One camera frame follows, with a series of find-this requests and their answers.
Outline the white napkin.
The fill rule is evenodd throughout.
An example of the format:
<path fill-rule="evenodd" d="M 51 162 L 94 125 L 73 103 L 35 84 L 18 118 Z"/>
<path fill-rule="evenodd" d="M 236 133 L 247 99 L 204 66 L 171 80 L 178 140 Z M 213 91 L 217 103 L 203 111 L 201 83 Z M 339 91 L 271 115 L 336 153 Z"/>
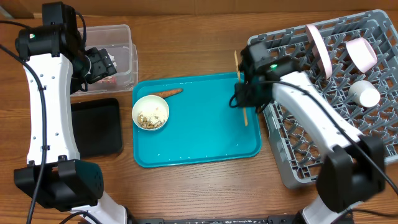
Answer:
<path fill-rule="evenodd" d="M 112 64 L 113 64 L 113 67 L 116 69 L 117 63 L 116 63 L 116 61 L 115 61 L 114 56 L 112 56 L 111 54 L 108 53 L 108 57 L 110 58 L 110 60 L 111 60 L 111 62 L 112 62 Z"/>

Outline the pink shallow bowl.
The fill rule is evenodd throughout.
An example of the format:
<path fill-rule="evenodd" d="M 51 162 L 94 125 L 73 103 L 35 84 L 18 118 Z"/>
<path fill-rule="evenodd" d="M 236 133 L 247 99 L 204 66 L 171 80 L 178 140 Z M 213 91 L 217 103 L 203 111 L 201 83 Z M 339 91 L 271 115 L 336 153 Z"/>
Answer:
<path fill-rule="evenodd" d="M 363 37 L 350 40 L 346 49 L 351 61 L 361 73 L 366 73 L 377 62 L 377 56 L 370 43 Z"/>

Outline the cream bowl with food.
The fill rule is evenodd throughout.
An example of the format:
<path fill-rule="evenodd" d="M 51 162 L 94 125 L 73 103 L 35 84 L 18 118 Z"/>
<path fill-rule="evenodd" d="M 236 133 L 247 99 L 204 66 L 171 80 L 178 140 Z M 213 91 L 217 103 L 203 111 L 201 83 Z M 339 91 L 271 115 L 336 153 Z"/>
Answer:
<path fill-rule="evenodd" d="M 156 95 L 147 95 L 138 99 L 132 107 L 134 124 L 146 131 L 156 131 L 168 121 L 170 110 L 167 102 Z"/>

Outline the small white cup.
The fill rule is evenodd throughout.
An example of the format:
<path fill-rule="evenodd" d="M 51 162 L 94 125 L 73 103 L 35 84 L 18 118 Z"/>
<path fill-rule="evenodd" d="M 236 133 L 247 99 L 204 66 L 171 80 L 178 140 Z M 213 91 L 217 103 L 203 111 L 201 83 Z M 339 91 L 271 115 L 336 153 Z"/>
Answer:
<path fill-rule="evenodd" d="M 361 80 L 353 83 L 348 91 L 349 96 L 353 96 L 353 101 L 363 107 L 376 106 L 381 95 L 374 85 L 366 80 Z"/>

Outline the red foil wrapper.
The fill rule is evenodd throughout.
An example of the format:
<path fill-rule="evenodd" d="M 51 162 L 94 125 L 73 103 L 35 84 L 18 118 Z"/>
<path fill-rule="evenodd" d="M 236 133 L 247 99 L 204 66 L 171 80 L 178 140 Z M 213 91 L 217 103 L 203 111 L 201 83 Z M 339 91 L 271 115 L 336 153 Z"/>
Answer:
<path fill-rule="evenodd" d="M 117 80 L 114 77 L 107 77 L 103 79 L 103 83 L 107 84 L 107 85 L 116 85 L 117 84 Z"/>

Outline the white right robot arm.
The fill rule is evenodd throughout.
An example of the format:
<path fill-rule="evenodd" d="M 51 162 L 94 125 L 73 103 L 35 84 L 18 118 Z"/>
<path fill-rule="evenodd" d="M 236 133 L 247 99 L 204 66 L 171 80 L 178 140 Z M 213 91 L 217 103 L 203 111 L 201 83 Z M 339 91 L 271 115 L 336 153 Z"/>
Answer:
<path fill-rule="evenodd" d="M 357 206 L 397 186 L 386 174 L 384 143 L 349 124 L 314 88 L 289 56 L 273 62 L 236 63 L 238 83 L 232 108 L 261 107 L 272 101 L 286 108 L 311 137 L 322 156 L 316 180 L 318 197 L 296 214 L 294 223 L 338 223 Z"/>

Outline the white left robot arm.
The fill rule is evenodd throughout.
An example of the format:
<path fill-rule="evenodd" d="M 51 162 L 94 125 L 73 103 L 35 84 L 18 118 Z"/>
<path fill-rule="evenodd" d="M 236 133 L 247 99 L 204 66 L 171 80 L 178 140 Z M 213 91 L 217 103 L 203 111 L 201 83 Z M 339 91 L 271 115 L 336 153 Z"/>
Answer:
<path fill-rule="evenodd" d="M 90 223 L 132 223 L 129 210 L 105 192 L 99 165 L 81 160 L 75 143 L 70 95 L 116 71 L 105 50 L 85 51 L 84 43 L 75 21 L 21 27 L 11 57 L 29 83 L 31 140 L 14 183 L 32 205 Z"/>

